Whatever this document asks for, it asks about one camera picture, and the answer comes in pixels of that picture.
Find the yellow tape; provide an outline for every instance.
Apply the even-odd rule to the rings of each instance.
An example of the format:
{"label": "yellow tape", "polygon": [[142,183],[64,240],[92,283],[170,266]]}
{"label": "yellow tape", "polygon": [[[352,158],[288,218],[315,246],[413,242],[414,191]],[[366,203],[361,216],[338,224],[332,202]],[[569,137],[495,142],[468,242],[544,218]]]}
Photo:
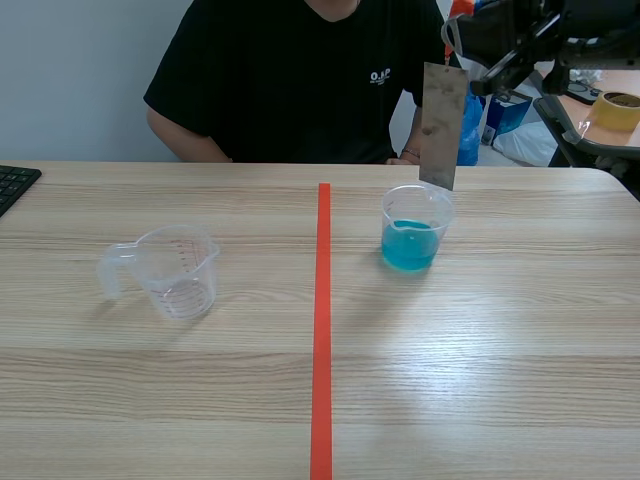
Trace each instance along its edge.
{"label": "yellow tape", "polygon": [[589,117],[609,130],[632,132],[640,123],[640,98],[628,93],[603,92],[593,104]]}

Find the keyboard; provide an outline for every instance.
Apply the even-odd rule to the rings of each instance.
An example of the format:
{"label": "keyboard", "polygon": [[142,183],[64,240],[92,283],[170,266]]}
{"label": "keyboard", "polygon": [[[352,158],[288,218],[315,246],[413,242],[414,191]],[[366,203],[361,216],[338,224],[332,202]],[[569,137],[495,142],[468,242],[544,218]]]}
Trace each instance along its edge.
{"label": "keyboard", "polygon": [[0,217],[42,176],[33,168],[0,165]]}

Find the cup with blue liquid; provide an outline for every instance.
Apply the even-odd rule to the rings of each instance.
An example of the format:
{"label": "cup with blue liquid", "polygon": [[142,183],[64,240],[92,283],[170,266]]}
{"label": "cup with blue liquid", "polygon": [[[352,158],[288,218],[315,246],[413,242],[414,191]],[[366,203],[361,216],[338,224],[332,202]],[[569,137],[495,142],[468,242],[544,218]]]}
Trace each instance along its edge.
{"label": "cup with blue liquid", "polygon": [[382,255],[399,270],[431,266],[455,217],[449,193],[429,184],[406,185],[382,199]]}

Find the person's arm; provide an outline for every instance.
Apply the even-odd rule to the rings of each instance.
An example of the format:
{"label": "person's arm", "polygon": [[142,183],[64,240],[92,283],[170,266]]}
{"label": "person's arm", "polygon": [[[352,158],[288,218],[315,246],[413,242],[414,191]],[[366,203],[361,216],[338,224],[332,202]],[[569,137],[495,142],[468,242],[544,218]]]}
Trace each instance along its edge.
{"label": "person's arm", "polygon": [[[413,114],[413,124],[411,125],[411,133],[409,134],[409,140],[404,147],[405,150],[416,152],[419,155],[422,149],[422,108],[416,107],[416,111]],[[420,165],[420,157],[403,151],[400,158],[392,158],[389,160],[389,165]]]}
{"label": "person's arm", "polygon": [[147,112],[147,122],[162,142],[183,162],[223,163],[231,160],[211,137],[193,133],[181,127],[153,108]]}
{"label": "person's arm", "polygon": [[144,96],[151,130],[185,162],[233,154],[222,136],[231,70],[225,5],[193,1]]}
{"label": "person's arm", "polygon": [[[411,0],[406,14],[407,73],[404,89],[413,95],[416,112],[413,116],[411,134],[406,149],[420,152],[422,149],[422,89],[424,84],[424,62],[444,64],[445,46],[440,36],[442,14],[435,0]],[[460,67],[455,55],[451,57],[451,66]],[[403,153],[399,159],[391,159],[391,165],[420,165],[420,158]]]}

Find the plastic cup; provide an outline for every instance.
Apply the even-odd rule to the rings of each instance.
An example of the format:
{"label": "plastic cup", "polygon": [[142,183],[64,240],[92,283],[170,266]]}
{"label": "plastic cup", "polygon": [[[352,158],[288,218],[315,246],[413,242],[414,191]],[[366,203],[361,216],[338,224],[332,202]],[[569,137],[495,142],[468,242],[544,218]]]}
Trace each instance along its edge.
{"label": "plastic cup", "polygon": [[455,217],[449,194],[438,187],[406,185],[382,199],[382,255],[399,270],[427,269]]}
{"label": "plastic cup", "polygon": [[98,277],[106,297],[117,299],[122,293],[117,268],[125,267],[166,317],[192,320],[213,305],[214,259],[219,253],[203,229],[175,225],[135,243],[109,247],[98,265]]}

